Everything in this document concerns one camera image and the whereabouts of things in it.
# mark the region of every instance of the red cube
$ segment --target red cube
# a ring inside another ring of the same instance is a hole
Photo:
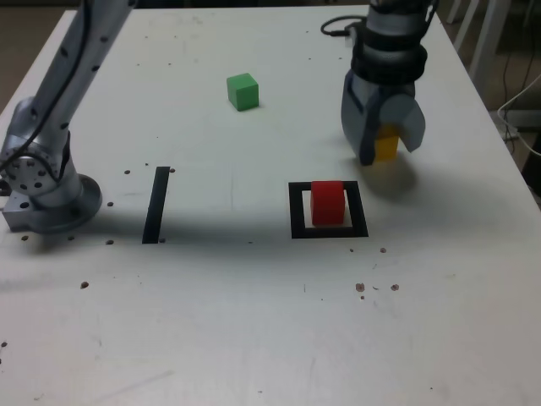
[[[312,182],[312,224],[314,226],[335,226],[344,223],[346,198],[341,180]]]

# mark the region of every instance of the black square outline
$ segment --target black square outline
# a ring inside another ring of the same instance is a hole
[[[352,219],[351,227],[306,228],[304,224],[303,192],[309,190],[312,190],[310,182],[289,183],[289,215],[291,218],[292,239],[352,239],[369,236],[357,182],[344,182],[349,214]]]

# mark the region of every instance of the green cube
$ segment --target green cube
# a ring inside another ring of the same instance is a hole
[[[260,87],[250,74],[239,74],[227,78],[227,96],[241,112],[260,104]]]

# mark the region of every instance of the black tape strip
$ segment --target black tape strip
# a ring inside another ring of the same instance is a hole
[[[163,215],[163,205],[166,203],[168,181],[169,167],[157,167],[152,185],[152,195],[150,195],[149,210],[146,213],[143,244],[158,244],[158,239],[160,239],[161,216]]]

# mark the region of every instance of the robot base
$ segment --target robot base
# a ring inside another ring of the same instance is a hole
[[[100,186],[88,176],[79,175],[79,179],[82,183],[81,193],[66,206],[37,207],[27,195],[14,191],[3,208],[3,216],[11,231],[61,233],[89,221],[100,210]]]

